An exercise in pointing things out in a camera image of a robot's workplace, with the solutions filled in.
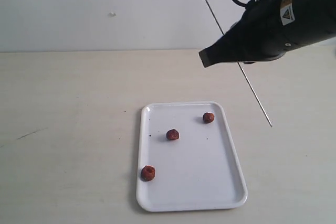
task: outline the crumb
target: crumb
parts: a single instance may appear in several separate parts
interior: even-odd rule
[[[205,123],[211,123],[215,120],[215,115],[213,113],[207,112],[203,115],[203,121]]]
[[[176,129],[172,129],[167,132],[166,137],[168,140],[177,140],[180,138],[180,134]]]
[[[151,181],[155,177],[155,168],[153,166],[146,165],[142,168],[140,176],[144,181]]]

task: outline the beige tabletop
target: beige tabletop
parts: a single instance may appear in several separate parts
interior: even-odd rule
[[[237,65],[197,50],[0,54],[0,223],[335,223],[335,48],[244,68],[273,128]],[[224,107],[246,203],[143,211],[140,109],[204,100]]]

